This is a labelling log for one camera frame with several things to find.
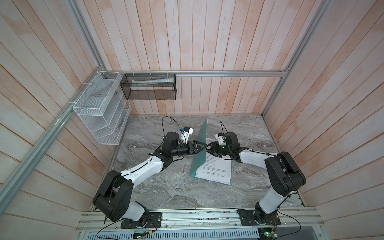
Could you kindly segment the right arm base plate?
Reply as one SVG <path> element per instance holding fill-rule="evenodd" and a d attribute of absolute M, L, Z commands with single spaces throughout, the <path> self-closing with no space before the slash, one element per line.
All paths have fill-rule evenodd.
<path fill-rule="evenodd" d="M 264 225 L 281 225 L 277 211 L 271 214 L 265 214 L 261 210 L 245 210 L 238 209 L 242 226 L 264 226 Z"/>

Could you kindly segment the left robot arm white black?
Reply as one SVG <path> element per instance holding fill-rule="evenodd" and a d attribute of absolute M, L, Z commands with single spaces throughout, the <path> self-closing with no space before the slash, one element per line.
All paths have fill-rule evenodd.
<path fill-rule="evenodd" d="M 113 222 L 131 221 L 137 227 L 144 227 L 149 212 L 142 204 L 131 199 L 133 190 L 169 167 L 175 162 L 175 156 L 179 156 L 180 161 L 184 156 L 203 152 L 206 147 L 207 144 L 199 141 L 183 143 L 178 133 L 167 133 L 159 147 L 143 163 L 121 172 L 109 171 L 93 198 L 93 205 Z"/>

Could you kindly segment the green file folder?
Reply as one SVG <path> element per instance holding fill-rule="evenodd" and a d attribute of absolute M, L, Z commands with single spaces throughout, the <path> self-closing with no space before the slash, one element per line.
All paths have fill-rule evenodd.
<path fill-rule="evenodd" d="M 207 147 L 207 125 L 206 118 L 198 134 L 198 153 L 193 155 L 190 176 L 216 183 L 231 184 L 232 162 L 217 158 L 208 153 Z"/>

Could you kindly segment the printed paper sheet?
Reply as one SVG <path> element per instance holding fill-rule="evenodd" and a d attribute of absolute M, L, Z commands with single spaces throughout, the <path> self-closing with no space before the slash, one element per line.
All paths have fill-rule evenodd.
<path fill-rule="evenodd" d="M 232 162 L 206 153 L 205 163 L 197 168 L 195 177 L 212 182 L 231 184 Z"/>

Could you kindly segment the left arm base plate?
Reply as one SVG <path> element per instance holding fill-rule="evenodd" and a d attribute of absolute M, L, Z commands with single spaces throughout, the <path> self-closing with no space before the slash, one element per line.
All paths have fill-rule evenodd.
<path fill-rule="evenodd" d="M 161 212 L 149 212 L 138 220 L 133 221 L 131 219 L 123 219 L 121 223 L 121 229 L 129 230 L 141 230 L 144 228 L 158 229 L 161 227 L 162 213 Z"/>

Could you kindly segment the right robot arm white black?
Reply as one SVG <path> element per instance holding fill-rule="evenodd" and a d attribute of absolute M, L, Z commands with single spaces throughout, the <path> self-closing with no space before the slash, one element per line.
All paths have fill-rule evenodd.
<path fill-rule="evenodd" d="M 256 203 L 254 210 L 254 219 L 259 225 L 267 224 L 267 220 L 276 214 L 278 207 L 287 197 L 306 184 L 305 175 L 288 152 L 271 154 L 242 147 L 234 132 L 217 134 L 216 141 L 208 144 L 207 152 L 227 161 L 250 164 L 267 170 L 271 188 Z"/>

